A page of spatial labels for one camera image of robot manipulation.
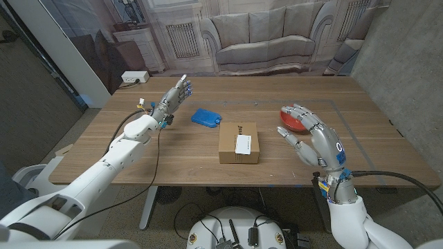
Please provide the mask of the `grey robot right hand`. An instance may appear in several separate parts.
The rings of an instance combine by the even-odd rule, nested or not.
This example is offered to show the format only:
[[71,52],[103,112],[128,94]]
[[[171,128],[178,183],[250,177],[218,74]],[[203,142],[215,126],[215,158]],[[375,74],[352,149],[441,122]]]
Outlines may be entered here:
[[295,149],[303,163],[323,168],[326,173],[325,182],[329,186],[329,200],[339,205],[355,203],[358,196],[352,180],[344,173],[345,149],[335,130],[309,109],[298,104],[282,107],[281,111],[299,120],[311,134],[312,145],[309,146],[284,127],[277,128],[278,133]]

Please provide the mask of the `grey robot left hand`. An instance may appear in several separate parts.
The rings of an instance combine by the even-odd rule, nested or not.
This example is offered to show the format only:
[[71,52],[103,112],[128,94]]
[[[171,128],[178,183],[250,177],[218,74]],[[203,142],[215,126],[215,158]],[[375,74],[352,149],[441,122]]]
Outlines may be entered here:
[[157,104],[155,110],[152,112],[152,117],[162,124],[165,119],[172,115],[179,105],[192,94],[192,83],[187,80],[187,75],[184,74],[177,84],[167,91]]

